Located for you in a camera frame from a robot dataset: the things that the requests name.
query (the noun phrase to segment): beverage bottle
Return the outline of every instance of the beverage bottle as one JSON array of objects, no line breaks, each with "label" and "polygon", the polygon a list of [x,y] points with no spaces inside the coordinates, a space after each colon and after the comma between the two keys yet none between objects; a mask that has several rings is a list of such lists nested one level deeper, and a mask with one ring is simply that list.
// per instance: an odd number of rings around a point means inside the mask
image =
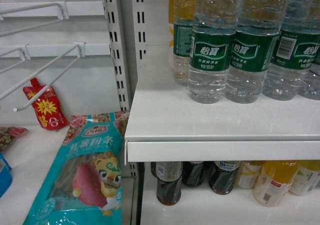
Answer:
[{"label": "beverage bottle", "polygon": [[155,178],[157,177],[156,167],[157,167],[157,162],[155,161],[150,162],[150,171]]},{"label": "beverage bottle", "polygon": [[298,196],[312,192],[320,180],[320,160],[300,160],[299,171],[289,191]]},{"label": "beverage bottle", "polygon": [[156,197],[166,206],[175,205],[181,197],[182,162],[156,162]]},{"label": "beverage bottle", "polygon": [[210,188],[216,194],[229,194],[234,187],[239,165],[240,161],[215,161],[209,177]]},{"label": "beverage bottle", "polygon": [[320,100],[320,49],[307,72],[298,94],[313,100]]},{"label": "beverage bottle", "polygon": [[289,0],[262,88],[288,101],[302,85],[319,48],[320,0]]},{"label": "beverage bottle", "polygon": [[242,0],[232,46],[226,97],[249,104],[262,92],[288,0]]},{"label": "beverage bottle", "polygon": [[182,183],[187,187],[200,186],[205,178],[205,163],[203,161],[184,161]]},{"label": "beverage bottle", "polygon": [[174,0],[173,77],[183,86],[188,85],[192,25],[196,0]]},{"label": "beverage bottle", "polygon": [[266,161],[253,188],[255,198],[267,207],[273,207],[284,197],[299,169],[294,160]]},{"label": "beverage bottle", "polygon": [[197,0],[192,27],[190,97],[213,104],[224,97],[241,0]]},{"label": "beverage bottle", "polygon": [[172,69],[174,65],[174,9],[175,0],[169,0],[168,4],[168,64]]},{"label": "beverage bottle", "polygon": [[265,161],[241,161],[234,183],[243,189],[254,187]]}]

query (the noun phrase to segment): white metal shelf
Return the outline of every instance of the white metal shelf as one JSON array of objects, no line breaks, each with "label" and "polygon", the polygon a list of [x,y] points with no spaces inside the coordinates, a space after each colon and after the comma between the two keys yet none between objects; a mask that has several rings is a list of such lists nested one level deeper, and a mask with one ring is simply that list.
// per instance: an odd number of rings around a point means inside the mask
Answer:
[{"label": "white metal shelf", "polygon": [[199,187],[181,187],[181,198],[173,206],[162,205],[157,197],[157,179],[147,163],[144,175],[141,225],[239,224],[239,225],[316,225],[319,224],[320,186],[310,195],[290,192],[275,207],[261,205],[252,189],[234,186],[228,195],[214,193],[208,181]]},{"label": "white metal shelf", "polygon": [[125,134],[129,162],[320,159],[320,103],[260,95],[200,104],[177,84],[166,46],[149,46]]}]

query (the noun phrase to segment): barcode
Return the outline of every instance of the barcode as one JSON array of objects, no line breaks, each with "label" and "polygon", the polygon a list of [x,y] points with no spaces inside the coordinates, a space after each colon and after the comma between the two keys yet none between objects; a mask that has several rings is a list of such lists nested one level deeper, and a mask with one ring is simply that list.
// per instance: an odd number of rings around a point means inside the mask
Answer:
[{"label": "barcode", "polygon": [[2,159],[0,159],[0,172],[2,171],[2,169],[4,169],[5,166],[5,162]]},{"label": "barcode", "polygon": [[283,36],[279,44],[277,57],[289,60],[292,52],[294,51],[297,39]]},{"label": "barcode", "polygon": [[307,192],[310,192],[314,189],[315,186],[310,186]]},{"label": "barcode", "polygon": [[266,203],[269,202],[270,198],[271,198],[271,195],[269,195],[268,193],[265,193],[264,196],[263,196],[263,200],[264,200]]},{"label": "barcode", "polygon": [[195,46],[195,37],[191,37],[191,45],[190,45],[190,57],[194,57],[194,46]]}]

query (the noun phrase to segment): lower shelf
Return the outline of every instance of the lower shelf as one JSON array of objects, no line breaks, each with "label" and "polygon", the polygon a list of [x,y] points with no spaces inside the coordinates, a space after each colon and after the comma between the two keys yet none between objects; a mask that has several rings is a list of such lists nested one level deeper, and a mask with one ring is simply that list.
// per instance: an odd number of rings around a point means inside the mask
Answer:
[{"label": "lower shelf", "polygon": [[[28,132],[3,151],[12,167],[13,181],[0,198],[0,224],[23,224],[29,209],[56,157],[68,128],[58,132],[47,131],[40,126],[24,126]],[[136,224],[137,180],[122,179],[122,224]]]},{"label": "lower shelf", "polygon": [[157,179],[146,163],[141,225],[241,224],[315,225],[319,224],[320,187],[309,196],[288,193],[276,207],[265,207],[252,189],[234,186],[228,195],[214,193],[205,180],[196,188],[182,185],[181,198],[173,206],[162,205],[156,197]]}]

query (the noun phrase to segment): cartoon character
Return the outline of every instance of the cartoon character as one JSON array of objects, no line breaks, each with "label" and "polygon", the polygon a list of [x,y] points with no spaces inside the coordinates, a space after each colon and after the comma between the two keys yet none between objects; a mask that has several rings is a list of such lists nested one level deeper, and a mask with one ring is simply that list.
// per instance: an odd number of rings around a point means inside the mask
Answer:
[{"label": "cartoon character", "polygon": [[105,216],[120,208],[121,171],[117,156],[106,151],[90,163],[81,163],[74,175],[73,196],[86,205],[97,206]]},{"label": "cartoon character", "polygon": [[101,192],[106,197],[107,205],[101,208],[103,215],[111,216],[112,210],[120,208],[121,193],[118,189],[121,186],[121,172],[118,165],[118,158],[112,151],[106,151],[92,160],[101,178]]}]

